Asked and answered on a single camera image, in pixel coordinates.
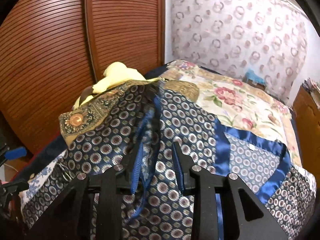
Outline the small blue box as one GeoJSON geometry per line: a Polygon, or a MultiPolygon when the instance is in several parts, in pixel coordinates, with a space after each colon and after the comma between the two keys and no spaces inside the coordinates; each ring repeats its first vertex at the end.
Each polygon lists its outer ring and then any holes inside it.
{"type": "Polygon", "coordinates": [[[249,69],[243,78],[243,81],[250,86],[253,86],[255,88],[258,88],[260,90],[266,89],[266,83],[263,78],[259,77],[255,72],[251,69],[249,69]]]}

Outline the brown wooden cabinet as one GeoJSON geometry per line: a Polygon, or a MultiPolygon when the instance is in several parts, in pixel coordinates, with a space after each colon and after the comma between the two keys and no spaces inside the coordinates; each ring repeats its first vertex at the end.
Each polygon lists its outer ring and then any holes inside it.
{"type": "Polygon", "coordinates": [[[319,181],[319,109],[311,94],[300,86],[293,103],[303,167],[319,181]]]}

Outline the navy patterned satin garment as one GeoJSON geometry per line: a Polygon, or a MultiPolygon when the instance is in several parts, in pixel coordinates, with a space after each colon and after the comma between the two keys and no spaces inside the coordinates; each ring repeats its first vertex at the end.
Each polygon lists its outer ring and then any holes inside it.
{"type": "Polygon", "coordinates": [[[28,239],[96,239],[99,194],[89,178],[104,173],[143,143],[136,191],[121,203],[122,239],[191,239],[194,197],[181,194],[172,145],[210,173],[229,177],[239,192],[239,239],[295,239],[315,205],[313,175],[293,165],[287,147],[227,127],[172,90],[152,103],[109,115],[76,137],[52,174],[22,209],[28,239]]]}

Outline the floral cream bedspread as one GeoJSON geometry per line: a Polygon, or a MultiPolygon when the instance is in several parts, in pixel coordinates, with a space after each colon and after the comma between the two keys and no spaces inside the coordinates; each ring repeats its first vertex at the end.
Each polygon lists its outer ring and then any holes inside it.
{"type": "Polygon", "coordinates": [[[184,60],[167,64],[161,76],[194,83],[199,88],[196,103],[214,113],[221,124],[267,140],[281,141],[287,146],[291,161],[301,166],[293,117],[285,104],[243,81],[215,74],[184,60]]]}

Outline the brown louvered wardrobe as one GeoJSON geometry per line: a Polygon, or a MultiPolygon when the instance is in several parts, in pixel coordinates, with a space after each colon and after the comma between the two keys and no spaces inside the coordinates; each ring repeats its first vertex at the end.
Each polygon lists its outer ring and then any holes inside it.
{"type": "Polygon", "coordinates": [[[164,63],[164,0],[19,0],[1,24],[1,113],[33,154],[58,117],[120,61],[164,63]]]}

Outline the clutter on cabinet top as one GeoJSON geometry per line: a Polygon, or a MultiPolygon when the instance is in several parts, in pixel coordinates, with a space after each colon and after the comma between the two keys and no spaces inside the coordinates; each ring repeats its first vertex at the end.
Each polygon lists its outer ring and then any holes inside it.
{"type": "Polygon", "coordinates": [[[310,93],[310,95],[313,97],[313,99],[316,101],[319,101],[319,85],[316,81],[314,81],[311,78],[307,78],[304,81],[304,85],[307,88],[307,91],[310,93]]]}

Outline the blue white floral cloth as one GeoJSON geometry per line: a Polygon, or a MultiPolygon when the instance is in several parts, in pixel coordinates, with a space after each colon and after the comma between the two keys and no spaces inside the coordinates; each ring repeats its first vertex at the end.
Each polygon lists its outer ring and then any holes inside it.
{"type": "Polygon", "coordinates": [[[64,150],[50,164],[48,164],[42,171],[40,171],[33,179],[28,181],[29,189],[19,194],[21,200],[21,210],[28,202],[31,201],[33,196],[35,196],[35,194],[40,190],[40,188],[52,174],[54,167],[57,165],[57,162],[59,160],[62,160],[66,152],[67,151],[64,150]]]}

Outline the yellow plush toy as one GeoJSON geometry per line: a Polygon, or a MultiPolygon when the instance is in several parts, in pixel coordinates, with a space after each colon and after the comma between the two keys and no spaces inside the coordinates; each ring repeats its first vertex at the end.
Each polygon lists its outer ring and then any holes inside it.
{"type": "Polygon", "coordinates": [[[129,80],[145,81],[146,78],[133,68],[128,68],[122,62],[110,64],[103,73],[103,78],[96,84],[85,88],[74,103],[73,110],[93,99],[97,94],[120,85],[129,80]]]}

